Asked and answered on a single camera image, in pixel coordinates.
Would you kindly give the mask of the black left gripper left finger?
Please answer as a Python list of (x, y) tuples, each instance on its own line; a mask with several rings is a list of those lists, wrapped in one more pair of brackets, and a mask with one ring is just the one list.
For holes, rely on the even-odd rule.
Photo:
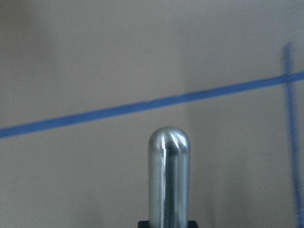
[(138, 228), (149, 228), (149, 221), (143, 220), (138, 222)]

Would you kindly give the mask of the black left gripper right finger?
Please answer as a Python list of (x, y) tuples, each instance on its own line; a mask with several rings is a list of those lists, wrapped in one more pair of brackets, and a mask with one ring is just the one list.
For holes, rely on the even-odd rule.
[(194, 220), (189, 220), (188, 221), (188, 228), (199, 228), (198, 224)]

